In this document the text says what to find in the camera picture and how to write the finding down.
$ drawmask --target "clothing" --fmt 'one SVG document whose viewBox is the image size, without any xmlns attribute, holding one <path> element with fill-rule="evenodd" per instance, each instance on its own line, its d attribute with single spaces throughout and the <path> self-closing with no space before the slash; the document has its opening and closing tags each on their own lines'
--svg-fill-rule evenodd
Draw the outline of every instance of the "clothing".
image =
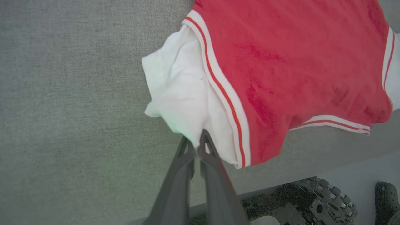
<svg viewBox="0 0 400 225">
<path fill-rule="evenodd" d="M 399 35 L 375 0 L 199 0 L 182 24 L 142 60 L 145 113 L 194 146 L 207 129 L 237 168 L 278 155 L 289 130 L 368 135 L 400 108 Z"/>
</svg>

